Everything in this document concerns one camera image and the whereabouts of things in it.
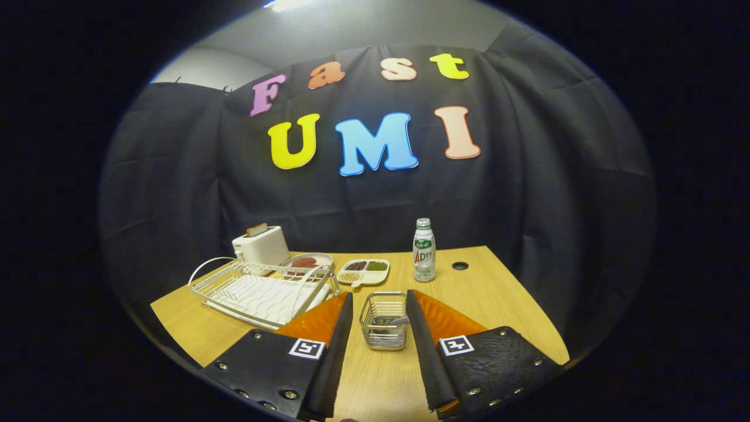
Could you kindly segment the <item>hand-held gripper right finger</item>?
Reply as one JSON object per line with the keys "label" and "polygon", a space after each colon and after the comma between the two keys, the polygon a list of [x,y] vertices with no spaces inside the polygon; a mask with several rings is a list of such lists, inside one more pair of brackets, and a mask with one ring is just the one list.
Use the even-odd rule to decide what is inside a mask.
{"label": "hand-held gripper right finger", "polygon": [[405,295],[429,410],[470,420],[532,393],[563,371],[511,326],[485,328],[417,290]]}

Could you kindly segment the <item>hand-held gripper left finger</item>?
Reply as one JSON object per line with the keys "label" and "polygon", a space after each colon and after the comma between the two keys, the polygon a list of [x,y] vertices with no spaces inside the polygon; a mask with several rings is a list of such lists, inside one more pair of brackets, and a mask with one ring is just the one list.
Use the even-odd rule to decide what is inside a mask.
{"label": "hand-held gripper left finger", "polygon": [[322,302],[274,332],[252,329],[202,376],[281,420],[334,416],[353,323],[353,294]]}

